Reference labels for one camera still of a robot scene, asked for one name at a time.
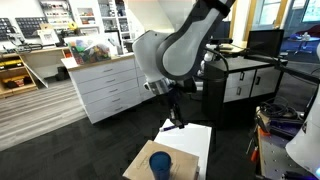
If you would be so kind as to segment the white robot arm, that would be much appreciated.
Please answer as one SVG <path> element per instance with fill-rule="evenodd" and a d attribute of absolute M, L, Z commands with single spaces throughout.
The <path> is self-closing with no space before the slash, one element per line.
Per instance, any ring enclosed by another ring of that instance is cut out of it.
<path fill-rule="evenodd" d="M 146 77 L 144 88 L 167 98 L 168 119 L 179 129 L 188 122 L 181 115 L 178 94 L 197 90 L 193 77 L 201 68 L 204 52 L 217 54 L 226 61 L 221 53 L 206 45 L 235 1 L 197 0 L 177 31 L 148 30 L 133 42 L 135 60 Z"/>

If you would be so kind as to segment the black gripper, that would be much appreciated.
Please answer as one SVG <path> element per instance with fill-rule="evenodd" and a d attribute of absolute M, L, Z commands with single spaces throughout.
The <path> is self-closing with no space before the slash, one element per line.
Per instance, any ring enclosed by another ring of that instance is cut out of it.
<path fill-rule="evenodd" d="M 168 92 L 168 104 L 170 108 L 170 120 L 173 122 L 176 119 L 176 125 L 179 129 L 184 128 L 184 121 L 181 116 L 179 100 L 181 99 L 181 88 L 179 86 L 173 86 Z"/>

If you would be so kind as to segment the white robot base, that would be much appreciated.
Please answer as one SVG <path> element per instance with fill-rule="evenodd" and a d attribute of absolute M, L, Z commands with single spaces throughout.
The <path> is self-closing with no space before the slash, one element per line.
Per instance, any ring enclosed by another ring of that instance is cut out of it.
<path fill-rule="evenodd" d="M 320 99 L 316 98 L 304 126 L 286 144 L 286 152 L 298 165 L 320 179 Z"/>

